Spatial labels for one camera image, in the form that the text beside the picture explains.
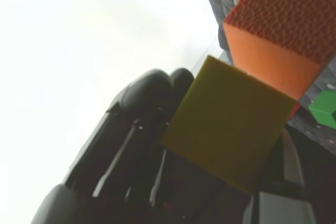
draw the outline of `green cube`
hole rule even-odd
[[[336,91],[322,91],[309,110],[320,124],[336,129]]]

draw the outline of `red object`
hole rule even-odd
[[[291,118],[299,110],[299,108],[301,108],[301,105],[299,103],[295,104],[288,118]]]

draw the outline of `yellow block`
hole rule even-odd
[[[208,57],[161,142],[251,192],[295,100]]]

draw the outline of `white background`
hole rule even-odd
[[[112,98],[216,39],[208,0],[0,0],[0,223],[29,223]]]

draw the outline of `gray blanket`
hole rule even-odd
[[[223,31],[222,21],[230,12],[230,10],[238,3],[239,0],[209,0],[213,9],[215,18],[218,22],[218,39],[220,46],[229,55],[229,47],[226,42],[225,34]],[[336,130],[318,124],[308,111],[310,103],[321,93],[323,90],[336,91],[336,58],[329,63],[325,70],[321,73],[319,78],[314,82],[310,89],[300,100],[302,109],[295,114],[288,124],[298,129],[304,135],[314,140],[315,142],[328,149],[336,155]]]

